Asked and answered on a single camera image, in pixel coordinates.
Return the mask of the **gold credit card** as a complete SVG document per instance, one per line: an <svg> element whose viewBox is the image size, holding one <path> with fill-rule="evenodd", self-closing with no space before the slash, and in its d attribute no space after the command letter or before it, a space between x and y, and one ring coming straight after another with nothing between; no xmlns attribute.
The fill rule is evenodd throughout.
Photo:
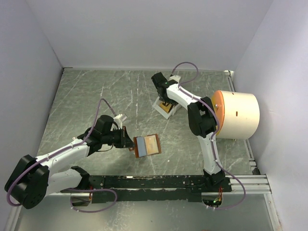
<svg viewBox="0 0 308 231"><path fill-rule="evenodd" d="M146 151L148 155L157 154L159 153L159 148L157 144L157 139L155 135L147 136L144 138Z"/></svg>

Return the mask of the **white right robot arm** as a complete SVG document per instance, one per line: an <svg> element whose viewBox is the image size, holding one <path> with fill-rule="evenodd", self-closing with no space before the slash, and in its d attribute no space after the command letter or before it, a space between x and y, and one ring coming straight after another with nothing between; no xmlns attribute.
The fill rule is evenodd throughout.
<svg viewBox="0 0 308 231"><path fill-rule="evenodd" d="M199 140L204 159L204 185L215 191L225 180L216 145L217 117L209 97L199 97L180 86L180 76L166 79L159 72L151 77L157 90L153 108L165 119L173 116L180 107L187 110L189 128Z"/></svg>

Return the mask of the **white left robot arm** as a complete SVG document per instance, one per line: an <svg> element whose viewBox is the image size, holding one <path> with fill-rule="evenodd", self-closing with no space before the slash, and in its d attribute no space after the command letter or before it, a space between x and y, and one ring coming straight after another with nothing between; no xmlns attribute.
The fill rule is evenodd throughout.
<svg viewBox="0 0 308 231"><path fill-rule="evenodd" d="M93 127L68 145L37 157L23 156L4 186L7 199L14 198L19 206L31 209L54 192L84 192L91 189L87 171L78 166L66 171L62 171L62 168L100 152L105 145L133 149L135 144L123 125L126 119L125 114L115 117L102 115Z"/></svg>

